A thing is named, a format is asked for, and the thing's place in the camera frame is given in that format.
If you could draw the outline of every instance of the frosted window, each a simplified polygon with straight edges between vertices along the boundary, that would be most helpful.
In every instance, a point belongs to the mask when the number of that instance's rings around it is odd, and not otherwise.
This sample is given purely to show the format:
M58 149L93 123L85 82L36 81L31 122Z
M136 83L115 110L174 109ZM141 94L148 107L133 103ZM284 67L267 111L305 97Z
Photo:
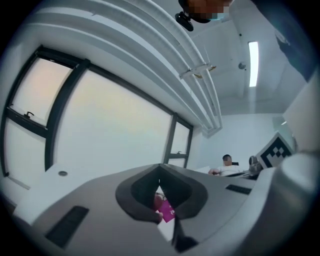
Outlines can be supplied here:
M66 66L37 59L19 85L11 108L20 114L33 113L31 119L46 126L54 100L71 71Z
M172 142L171 154L177 154L180 151L180 154L187 153L188 145L188 136L190 130L180 124L179 122L175 125L174 137Z
M7 119L4 152L10 177L32 187L45 173L45 144L43 137Z
M55 163L108 175L162 163L171 115L87 70L62 115Z
M184 167L185 165L185 159L184 158L172 158L172 159L169 159L169 162L168 164L169 165L174 165L174 166L179 166L179 167Z

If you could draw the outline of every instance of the metal bracket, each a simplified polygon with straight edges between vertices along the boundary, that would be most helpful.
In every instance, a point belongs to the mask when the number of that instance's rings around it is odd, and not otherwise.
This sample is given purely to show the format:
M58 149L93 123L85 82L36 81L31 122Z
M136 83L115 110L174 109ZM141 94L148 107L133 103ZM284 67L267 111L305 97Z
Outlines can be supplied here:
M189 68L189 70L187 70L186 72L180 74L179 78L183 79L185 77L188 77L188 76L191 76L191 75L194 75L194 74L199 74L201 71L207 70L207 69L209 69L211 67L212 67L211 63L203 63L203 64L201 64L199 66L196 66L195 68Z

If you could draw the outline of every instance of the pink card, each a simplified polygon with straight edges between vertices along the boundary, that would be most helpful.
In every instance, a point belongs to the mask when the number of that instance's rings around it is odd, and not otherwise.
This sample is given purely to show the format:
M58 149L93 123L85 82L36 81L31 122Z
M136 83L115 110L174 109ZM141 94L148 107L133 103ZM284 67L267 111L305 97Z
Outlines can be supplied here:
M166 223L176 216L175 210L171 207L168 200L163 201L163 204L158 211L163 214L163 219Z

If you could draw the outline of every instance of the ceiling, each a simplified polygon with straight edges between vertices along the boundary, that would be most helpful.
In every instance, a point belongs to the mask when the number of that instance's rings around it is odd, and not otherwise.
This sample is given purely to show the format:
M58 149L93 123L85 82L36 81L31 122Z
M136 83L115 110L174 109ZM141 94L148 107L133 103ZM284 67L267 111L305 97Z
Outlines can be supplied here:
M178 0L153 1L173 17L182 10ZM203 58L216 66L210 74L222 115L283 113L305 85L281 52L274 27L250 0L235 0L222 20L192 24L189 36ZM259 46L258 81L252 88L250 41ZM245 62L246 70L238 68L240 62Z

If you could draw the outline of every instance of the window frame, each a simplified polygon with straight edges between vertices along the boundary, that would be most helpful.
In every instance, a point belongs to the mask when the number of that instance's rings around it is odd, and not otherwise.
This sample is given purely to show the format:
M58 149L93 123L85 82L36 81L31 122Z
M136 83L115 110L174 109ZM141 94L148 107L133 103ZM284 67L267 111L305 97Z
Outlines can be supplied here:
M23 81L26 74L28 73L28 71L30 70L30 68L33 66L33 64L37 59L44 59L44 60L51 61L72 69L69 76L66 78L63 85L61 86L60 90L57 92L57 96L50 110L46 126L31 120L30 118L28 118L27 114L20 114L11 108L12 102L16 96L16 93L18 91L18 88L21 82ZM54 49L46 48L41 45L30 56L30 58L26 61L26 63L22 66L20 72L15 78L13 85L10 89L10 92L7 96L4 109L2 112L2 119L1 119L1 126L0 126L0 161L1 161L2 173L4 177L9 176L10 174L6 170L6 159L5 159L6 153L5 153L5 147L4 147L7 119L11 119L13 122L17 123L18 125L22 126L28 131L45 138L44 164L45 164L45 171L47 171L54 163L55 142L56 142L56 136L57 136L60 120L62 118L62 114L64 112L64 109L68 103L68 100L75 86L77 85L78 81L87 70L95 72L98 75L101 75L117 83L119 86L126 88L127 90L147 100L148 102L152 103L153 105L165 111L166 113L172 115L172 123L169 129L169 136L166 144L165 157L164 157L163 163L167 164L170 158L184 158L185 159L184 165L185 167L187 166L188 157L190 153L192 131L193 131L192 125L190 125L187 121L179 117L177 113L170 110L168 107L160 103L155 98L151 97L149 94L147 94L143 90L134 86L130 82L120 78L119 76L97 65L92 64L90 60L74 57L70 54L66 54ZM170 153L172 143L173 143L173 136L176 128L176 122L179 122L183 126L190 129L186 154L180 155L180 154Z

